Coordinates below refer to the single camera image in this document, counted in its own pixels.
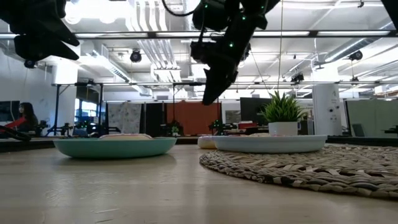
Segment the potted plant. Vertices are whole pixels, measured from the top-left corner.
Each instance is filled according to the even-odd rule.
[[[180,130],[178,129],[178,127],[176,127],[176,126],[173,126],[172,127],[172,134],[173,134],[173,136],[178,136],[178,132],[179,132]]]
[[[271,94],[271,103],[264,106],[262,115],[269,122],[268,129],[271,136],[296,136],[297,122],[304,116],[303,109],[297,104],[293,96],[280,97],[279,92]]]

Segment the table surface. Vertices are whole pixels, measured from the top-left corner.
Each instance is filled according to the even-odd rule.
[[[210,171],[196,146],[122,161],[56,149],[0,154],[2,223],[397,223],[398,203],[258,184]]]

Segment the teal bowl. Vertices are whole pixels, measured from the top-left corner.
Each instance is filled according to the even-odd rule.
[[[55,147],[64,155],[79,159],[128,159],[165,154],[176,138],[153,140],[58,139]]]

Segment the woven placemat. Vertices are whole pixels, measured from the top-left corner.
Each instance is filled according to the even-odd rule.
[[[200,164],[222,174],[319,192],[398,200],[398,148],[326,145],[300,154],[213,151]]]

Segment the green plant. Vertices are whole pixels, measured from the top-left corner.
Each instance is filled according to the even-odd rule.
[[[279,92],[275,95],[271,94],[271,103],[264,105],[262,115],[270,122],[292,122],[298,121],[305,113],[297,104],[297,100],[293,96],[286,96],[285,93],[280,97]]]
[[[178,127],[173,126],[172,127],[172,133],[178,133],[180,130],[178,129]]]

